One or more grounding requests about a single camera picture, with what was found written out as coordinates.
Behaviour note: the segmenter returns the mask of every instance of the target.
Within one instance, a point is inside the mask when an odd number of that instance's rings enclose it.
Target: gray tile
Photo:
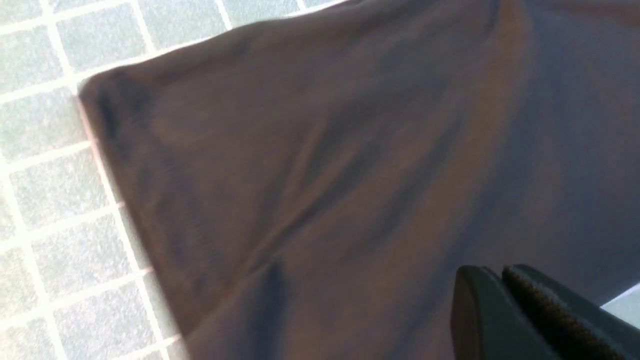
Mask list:
[[[53,12],[61,10],[69,10],[77,8],[78,6],[95,3],[100,0],[49,0],[49,6],[53,9]]]
[[[144,281],[147,293],[149,294],[149,301],[151,301],[151,306],[154,309],[154,314],[158,320],[158,326],[160,326],[160,333],[163,338],[166,339],[178,334],[177,326],[173,321],[173,316],[169,312],[156,276],[153,273],[149,273],[145,275]]]
[[[154,342],[135,282],[54,312],[70,360],[126,355]]]
[[[7,360],[56,359],[45,320],[36,318],[0,330],[0,354]]]
[[[138,232],[133,226],[131,217],[129,216],[127,209],[120,209],[120,216],[122,217],[122,223],[124,225],[125,231],[127,232],[129,242],[131,243],[131,249],[133,250],[133,254],[136,256],[138,268],[144,269],[150,267],[151,262],[149,261],[149,258],[147,256],[147,251],[143,248],[142,243],[140,242]]]
[[[318,5],[330,3],[332,1],[334,0],[305,0],[305,4],[307,5],[308,8],[310,8],[312,6],[318,6]]]
[[[31,19],[42,13],[38,0],[0,0],[0,26]]]
[[[214,1],[141,0],[140,9],[158,48],[213,37],[225,31]]]
[[[182,340],[178,340],[166,348],[167,354],[170,360],[189,360],[189,354],[187,348],[184,346]]]
[[[0,94],[62,77],[44,26],[0,35]]]
[[[160,351],[154,351],[151,354],[141,357],[140,360],[163,360]]]
[[[640,289],[603,308],[640,329]]]
[[[30,229],[107,204],[89,149],[13,173],[10,179]]]
[[[0,254],[0,274],[0,319],[24,313],[38,304],[22,249],[9,249]]]
[[[300,10],[296,0],[223,0],[234,27],[275,19]]]
[[[9,212],[9,204],[6,203],[4,196],[0,193],[0,243],[9,240],[15,235],[15,223]]]
[[[75,70],[86,70],[145,52],[130,4],[58,23],[63,47]]]
[[[32,247],[53,300],[131,273],[113,215],[34,240]]]
[[[15,161],[86,140],[76,100],[59,88],[0,105],[0,149]]]

